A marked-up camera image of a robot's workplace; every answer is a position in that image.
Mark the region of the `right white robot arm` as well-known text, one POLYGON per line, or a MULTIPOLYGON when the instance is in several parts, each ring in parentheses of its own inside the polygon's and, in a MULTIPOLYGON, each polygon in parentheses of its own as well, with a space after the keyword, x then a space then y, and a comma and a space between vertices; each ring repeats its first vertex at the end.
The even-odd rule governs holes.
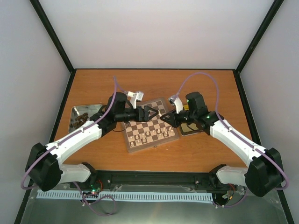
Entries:
POLYGON ((254 195, 263 197, 279 187, 287 178, 283 171, 278 150, 258 145, 233 128, 218 112, 209 111, 199 92, 186 95, 188 110, 176 95, 168 101, 174 110, 161 116, 161 120, 179 127, 181 124, 195 124, 207 135, 222 142, 233 151, 246 165, 245 168, 220 165, 214 169, 211 181, 215 186, 234 184, 247 187, 254 195))

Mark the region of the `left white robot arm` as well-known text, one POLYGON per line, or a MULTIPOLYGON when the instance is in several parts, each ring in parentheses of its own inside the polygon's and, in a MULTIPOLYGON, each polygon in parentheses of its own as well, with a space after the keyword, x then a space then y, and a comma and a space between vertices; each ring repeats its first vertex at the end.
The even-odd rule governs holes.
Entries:
POLYGON ((80 182, 92 188, 97 182, 97 171, 89 163, 78 165, 64 163, 72 154, 92 141, 98 140, 116 128, 119 122, 147 122, 158 115, 158 110, 149 106, 133 106, 127 95, 115 92, 106 108, 100 108, 80 128, 65 137, 42 145, 35 144, 25 168, 36 186, 49 191, 61 183, 80 182))

